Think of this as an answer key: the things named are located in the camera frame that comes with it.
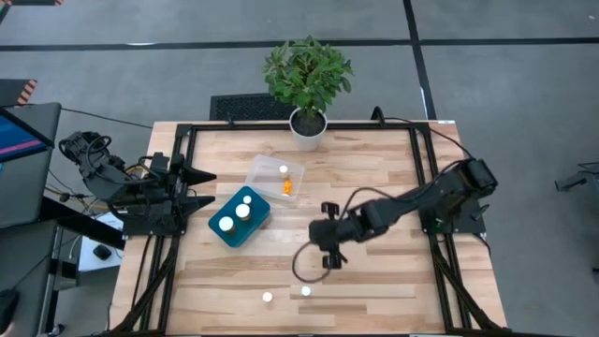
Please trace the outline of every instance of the orange object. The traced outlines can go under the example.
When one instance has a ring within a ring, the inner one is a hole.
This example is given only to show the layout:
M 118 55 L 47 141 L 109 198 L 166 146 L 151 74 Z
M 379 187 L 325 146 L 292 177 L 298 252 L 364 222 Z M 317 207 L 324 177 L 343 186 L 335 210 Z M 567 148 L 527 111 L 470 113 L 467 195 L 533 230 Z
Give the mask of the orange object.
M 285 180 L 285 186 L 283 187 L 283 194 L 284 195 L 290 195 L 291 194 L 291 181 L 290 180 Z

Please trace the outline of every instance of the monitor screen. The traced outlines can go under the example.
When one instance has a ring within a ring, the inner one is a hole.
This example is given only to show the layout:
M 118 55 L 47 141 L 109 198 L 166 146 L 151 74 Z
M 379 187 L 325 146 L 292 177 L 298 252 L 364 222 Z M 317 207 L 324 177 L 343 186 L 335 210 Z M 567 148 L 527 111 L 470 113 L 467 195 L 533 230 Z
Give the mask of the monitor screen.
M 48 149 L 42 139 L 0 115 L 0 163 Z

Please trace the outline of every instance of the white flower pot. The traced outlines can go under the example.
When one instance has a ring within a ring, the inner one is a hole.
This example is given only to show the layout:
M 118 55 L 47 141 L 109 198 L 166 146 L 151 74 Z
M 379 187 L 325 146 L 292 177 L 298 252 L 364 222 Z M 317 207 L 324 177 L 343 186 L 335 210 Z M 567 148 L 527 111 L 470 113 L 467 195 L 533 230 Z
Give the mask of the white flower pot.
M 324 113 L 318 112 L 325 119 L 325 127 L 316 136 L 311 136 L 311 137 L 302 136 L 299 133 L 297 133 L 296 130 L 293 129 L 293 125 L 291 124 L 291 120 L 293 119 L 293 116 L 296 113 L 298 113 L 299 111 L 300 111 L 300 108 L 297 108 L 297 109 L 293 110 L 293 112 L 291 113 L 291 116 L 289 116 L 289 127 L 291 128 L 291 132 L 293 133 L 293 138 L 296 140 L 296 145 L 298 146 L 298 149 L 300 149 L 302 151 L 312 151 L 312 150 L 316 149 L 318 147 L 318 145 L 320 144 L 320 142 L 322 141 L 322 138 L 325 135 L 325 131 L 327 130 L 327 125 L 328 125 L 329 121 L 327 121 L 327 116 Z

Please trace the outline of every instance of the potted plant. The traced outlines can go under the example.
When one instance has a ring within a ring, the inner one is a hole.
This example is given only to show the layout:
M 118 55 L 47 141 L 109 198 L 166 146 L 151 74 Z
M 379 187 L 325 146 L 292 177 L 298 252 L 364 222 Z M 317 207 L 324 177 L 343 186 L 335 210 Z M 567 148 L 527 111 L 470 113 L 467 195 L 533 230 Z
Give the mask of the potted plant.
M 341 92 L 352 87 L 343 75 L 354 74 L 351 62 L 330 45 L 322 46 L 311 37 L 287 41 L 276 47 L 263 67 L 269 93 L 275 99 L 298 107 L 289 117 L 289 125 L 298 147 L 311 151 L 318 147 L 327 128 L 327 105 Z

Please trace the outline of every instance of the small white ball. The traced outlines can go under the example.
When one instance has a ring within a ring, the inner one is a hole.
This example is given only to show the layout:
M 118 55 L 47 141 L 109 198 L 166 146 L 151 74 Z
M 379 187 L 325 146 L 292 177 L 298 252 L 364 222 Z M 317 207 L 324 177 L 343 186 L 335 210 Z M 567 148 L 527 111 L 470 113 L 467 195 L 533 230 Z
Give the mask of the small white ball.
M 263 300 L 264 302 L 270 302 L 270 301 L 272 300 L 272 294 L 271 294 L 270 292 L 268 292 L 268 291 L 267 291 L 267 292 L 265 292 L 265 293 L 262 295 L 262 300 Z
M 303 286 L 301 288 L 301 295 L 303 295 L 303 296 L 310 296 L 310 294 L 312 294 L 312 290 L 310 289 L 309 286 Z

